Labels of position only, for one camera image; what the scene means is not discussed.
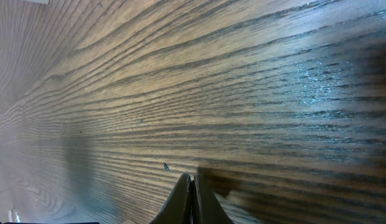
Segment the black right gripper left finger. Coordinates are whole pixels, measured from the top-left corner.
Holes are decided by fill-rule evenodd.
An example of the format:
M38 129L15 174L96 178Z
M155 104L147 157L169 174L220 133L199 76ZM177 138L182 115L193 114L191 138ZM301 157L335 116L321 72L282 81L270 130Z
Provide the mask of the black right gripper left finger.
M150 224L190 224L191 201L191 176L183 173Z

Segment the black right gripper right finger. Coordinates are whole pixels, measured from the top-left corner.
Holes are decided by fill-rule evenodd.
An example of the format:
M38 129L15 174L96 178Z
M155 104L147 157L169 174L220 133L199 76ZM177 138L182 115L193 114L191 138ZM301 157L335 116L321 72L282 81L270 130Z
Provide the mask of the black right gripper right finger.
M223 210L214 191L201 175L191 182L191 222L194 224L233 224Z

